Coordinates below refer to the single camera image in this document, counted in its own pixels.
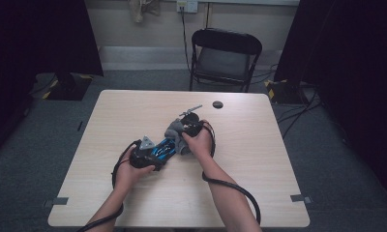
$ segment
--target black tape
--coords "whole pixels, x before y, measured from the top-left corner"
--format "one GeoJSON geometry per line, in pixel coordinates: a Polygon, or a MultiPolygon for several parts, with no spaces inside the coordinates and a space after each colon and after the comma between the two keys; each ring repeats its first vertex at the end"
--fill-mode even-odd
{"type": "Polygon", "coordinates": [[[292,199],[292,202],[303,201],[306,204],[310,204],[313,202],[309,196],[303,196],[302,194],[290,195],[290,199],[292,199]]]}

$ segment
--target gray carpet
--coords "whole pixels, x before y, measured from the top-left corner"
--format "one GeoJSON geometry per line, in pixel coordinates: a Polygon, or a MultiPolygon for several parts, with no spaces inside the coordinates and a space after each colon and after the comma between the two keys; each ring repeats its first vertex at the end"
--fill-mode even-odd
{"type": "MultiPolygon", "coordinates": [[[[51,78],[39,76],[34,89],[51,78]]],[[[110,71],[92,81],[82,101],[44,101],[42,93],[35,95],[30,113],[0,149],[0,231],[74,231],[48,226],[50,208],[44,207],[44,202],[57,196],[102,90],[186,91],[188,87],[187,71],[110,71]]],[[[239,90],[203,84],[195,84],[194,89],[239,90]]],[[[266,90],[260,82],[252,85],[250,92],[266,90]]],[[[306,93],[311,98],[313,89],[306,93]]],[[[277,118],[301,111],[294,105],[273,108],[277,118]]],[[[281,132],[291,122],[280,123],[281,132]]],[[[387,193],[368,166],[342,142],[342,130],[323,106],[303,114],[284,143],[302,193],[313,200],[307,205],[311,225],[264,231],[387,232],[387,193]]]]}

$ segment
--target wooden table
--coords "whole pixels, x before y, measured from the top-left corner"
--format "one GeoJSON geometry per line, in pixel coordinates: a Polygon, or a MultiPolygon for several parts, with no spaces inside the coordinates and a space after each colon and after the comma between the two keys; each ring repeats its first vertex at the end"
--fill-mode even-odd
{"type": "MultiPolygon", "coordinates": [[[[124,149],[144,135],[159,143],[179,114],[199,104],[195,113],[216,133],[214,159],[255,197],[262,227],[308,226],[304,202],[290,198],[301,192],[265,95],[126,90],[101,92],[58,194],[68,203],[54,205],[48,223],[84,225],[112,191],[112,168],[124,149]]],[[[201,172],[194,156],[173,156],[133,188],[116,226],[223,227],[201,172]]]]}

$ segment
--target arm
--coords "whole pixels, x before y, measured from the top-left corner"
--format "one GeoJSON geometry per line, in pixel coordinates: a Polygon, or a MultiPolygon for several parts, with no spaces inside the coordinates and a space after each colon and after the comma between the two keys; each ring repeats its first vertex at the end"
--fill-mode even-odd
{"type": "MultiPolygon", "coordinates": [[[[182,135],[207,177],[237,185],[211,158],[212,140],[207,130],[202,130],[196,137],[189,137],[185,133],[182,135]]],[[[209,188],[227,231],[261,231],[246,197],[241,192],[215,184],[209,184],[209,188]]]]}
{"type": "MultiPolygon", "coordinates": [[[[127,152],[122,160],[128,160],[131,151],[132,149],[127,152]]],[[[138,180],[154,169],[155,166],[153,165],[144,168],[134,168],[128,161],[123,162],[118,168],[114,190],[106,199],[101,208],[91,217],[88,223],[115,214],[121,207],[121,204],[124,202],[128,192],[133,188],[138,180]]],[[[101,224],[88,231],[113,231],[115,220],[116,219],[112,219],[109,222],[101,224]]]]}

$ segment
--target gray object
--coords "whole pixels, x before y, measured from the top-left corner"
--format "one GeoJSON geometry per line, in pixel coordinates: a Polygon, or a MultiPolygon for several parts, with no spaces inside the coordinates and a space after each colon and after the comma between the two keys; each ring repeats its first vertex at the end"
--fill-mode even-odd
{"type": "Polygon", "coordinates": [[[146,150],[155,148],[155,143],[149,139],[148,136],[143,136],[139,150],[146,150]]]}
{"type": "Polygon", "coordinates": [[[181,155],[186,155],[191,152],[184,137],[182,137],[182,131],[184,125],[182,125],[179,119],[175,119],[169,127],[166,129],[164,136],[175,140],[175,151],[181,155]]]}

